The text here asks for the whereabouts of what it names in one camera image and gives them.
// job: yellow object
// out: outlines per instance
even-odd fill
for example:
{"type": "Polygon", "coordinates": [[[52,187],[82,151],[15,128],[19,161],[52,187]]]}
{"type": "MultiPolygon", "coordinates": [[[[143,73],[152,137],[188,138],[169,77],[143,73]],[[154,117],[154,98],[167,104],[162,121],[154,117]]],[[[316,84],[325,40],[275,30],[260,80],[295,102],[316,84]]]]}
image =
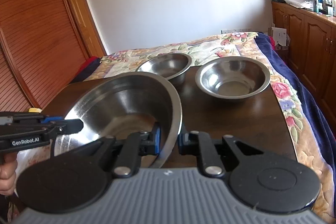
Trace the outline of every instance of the yellow object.
{"type": "Polygon", "coordinates": [[[41,108],[36,108],[36,107],[31,107],[28,112],[35,112],[35,113],[41,113],[42,109],[41,108]]]}

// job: bowl rim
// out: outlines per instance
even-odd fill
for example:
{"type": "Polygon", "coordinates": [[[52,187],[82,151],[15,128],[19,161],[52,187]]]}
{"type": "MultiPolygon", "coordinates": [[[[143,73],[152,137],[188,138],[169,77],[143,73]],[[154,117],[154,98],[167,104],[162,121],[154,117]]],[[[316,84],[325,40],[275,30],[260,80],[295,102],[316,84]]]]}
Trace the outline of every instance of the bowl rim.
{"type": "Polygon", "coordinates": [[[72,108],[67,112],[65,115],[65,120],[70,119],[68,117],[69,113],[75,106],[80,104],[80,102],[85,102],[85,100],[90,96],[91,93],[94,93],[95,90],[98,90],[100,86],[106,85],[108,82],[111,82],[118,78],[123,78],[127,76],[143,76],[143,77],[149,77],[153,80],[159,82],[168,92],[171,102],[172,102],[172,122],[170,126],[170,130],[167,134],[166,142],[164,143],[160,153],[155,157],[155,159],[150,164],[150,168],[161,168],[162,165],[167,161],[168,157],[171,155],[175,144],[177,137],[179,136],[181,132],[182,127],[182,103],[179,94],[177,93],[176,89],[172,85],[171,82],[169,82],[166,78],[156,75],[154,73],[150,72],[125,72],[121,73],[115,76],[112,76],[109,78],[109,80],[95,86],[93,89],[88,90],[80,99],[78,99],[72,106],[72,108]]]}
{"type": "Polygon", "coordinates": [[[184,53],[181,53],[181,52],[168,52],[166,54],[161,54],[161,55],[157,55],[156,57],[153,57],[151,58],[150,60],[147,60],[146,62],[142,63],[141,65],[139,65],[137,68],[136,68],[136,72],[140,72],[139,69],[142,67],[142,65],[144,65],[145,63],[147,62],[150,62],[152,61],[153,59],[159,59],[160,57],[162,56],[167,56],[167,55],[183,55],[184,57],[187,58],[188,62],[187,62],[187,65],[182,69],[180,70],[179,72],[175,73],[174,75],[171,75],[169,77],[164,77],[166,80],[172,80],[173,78],[175,77],[178,77],[180,75],[182,75],[183,73],[185,73],[190,67],[191,67],[191,63],[192,63],[192,58],[188,55],[188,54],[184,54],[184,53]]]}
{"type": "Polygon", "coordinates": [[[263,64],[261,63],[260,61],[258,60],[255,60],[253,58],[249,58],[249,57],[243,57],[243,56],[227,56],[227,57],[222,57],[222,58],[217,58],[215,60],[212,60],[206,64],[204,64],[203,66],[201,66],[196,75],[195,75],[195,82],[197,84],[197,86],[199,87],[200,90],[202,90],[203,92],[213,96],[213,97],[217,97],[217,98],[221,98],[221,99],[228,99],[228,100],[239,100],[239,99],[245,99],[245,98],[249,98],[249,97],[252,97],[262,91],[264,91],[269,83],[270,83],[270,79],[271,79],[271,74],[268,70],[268,68],[263,64]],[[227,96],[227,95],[220,95],[220,94],[217,94],[215,92],[212,92],[208,89],[206,89],[202,83],[201,83],[201,74],[208,70],[213,64],[216,64],[216,63],[220,63],[220,62],[226,62],[226,61],[230,61],[230,60],[237,60],[237,59],[241,59],[241,60],[245,60],[245,61],[248,61],[248,62],[252,62],[252,63],[255,63],[257,64],[263,71],[264,75],[265,75],[265,81],[264,83],[262,84],[262,86],[260,88],[258,88],[257,90],[255,90],[254,92],[251,92],[251,93],[248,93],[248,94],[245,94],[245,95],[239,95],[239,96],[227,96]]]}

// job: metal bowl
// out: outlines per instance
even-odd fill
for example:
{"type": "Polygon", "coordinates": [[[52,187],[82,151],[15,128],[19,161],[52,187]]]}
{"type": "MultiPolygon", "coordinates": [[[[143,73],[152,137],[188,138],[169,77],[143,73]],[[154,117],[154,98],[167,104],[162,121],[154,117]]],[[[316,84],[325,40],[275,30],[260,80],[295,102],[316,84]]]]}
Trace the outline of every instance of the metal bowl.
{"type": "Polygon", "coordinates": [[[251,58],[230,56],[203,65],[195,76],[205,93],[227,100],[241,100],[262,92],[269,85],[268,68],[251,58]]]}
{"type": "Polygon", "coordinates": [[[175,88],[163,77],[148,72],[129,72],[112,77],[85,94],[65,119],[79,118],[84,128],[59,136],[55,155],[103,136],[125,139],[130,133],[151,131],[161,125],[160,154],[142,157],[142,166],[161,167],[180,133],[182,106],[175,88]]]}
{"type": "Polygon", "coordinates": [[[146,71],[161,75],[174,86],[181,85],[185,80],[185,72],[190,68],[192,59],[183,53],[168,53],[158,55],[140,65],[136,71],[146,71]]]}

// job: blue blanket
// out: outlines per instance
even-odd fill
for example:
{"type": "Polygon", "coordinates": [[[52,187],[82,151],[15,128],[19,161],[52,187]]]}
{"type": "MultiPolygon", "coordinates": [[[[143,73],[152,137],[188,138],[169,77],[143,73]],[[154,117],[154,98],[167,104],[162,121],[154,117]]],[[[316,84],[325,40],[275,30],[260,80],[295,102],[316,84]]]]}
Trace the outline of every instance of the blue blanket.
{"type": "Polygon", "coordinates": [[[278,54],[272,49],[269,37],[263,33],[259,33],[259,36],[255,38],[255,41],[260,50],[270,61],[272,67],[285,77],[297,91],[297,96],[302,103],[302,110],[310,123],[322,157],[333,169],[334,184],[336,185],[336,141],[325,117],[310,92],[303,84],[301,84],[297,76],[286,66],[278,54]]]}

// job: red fabric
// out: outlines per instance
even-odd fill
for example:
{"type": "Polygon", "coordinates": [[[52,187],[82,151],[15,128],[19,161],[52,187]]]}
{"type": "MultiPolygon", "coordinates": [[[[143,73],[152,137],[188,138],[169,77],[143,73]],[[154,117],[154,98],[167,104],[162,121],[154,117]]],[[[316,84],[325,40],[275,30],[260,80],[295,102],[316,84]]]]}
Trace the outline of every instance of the red fabric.
{"type": "Polygon", "coordinates": [[[96,60],[98,57],[96,56],[92,56],[90,57],[89,59],[87,59],[83,65],[81,65],[81,67],[79,68],[79,70],[77,71],[76,75],[77,76],[78,74],[80,74],[82,72],[82,70],[84,70],[92,61],[96,60]]]}
{"type": "Polygon", "coordinates": [[[275,51],[275,40],[273,37],[269,37],[269,39],[271,40],[272,49],[275,51]]]}

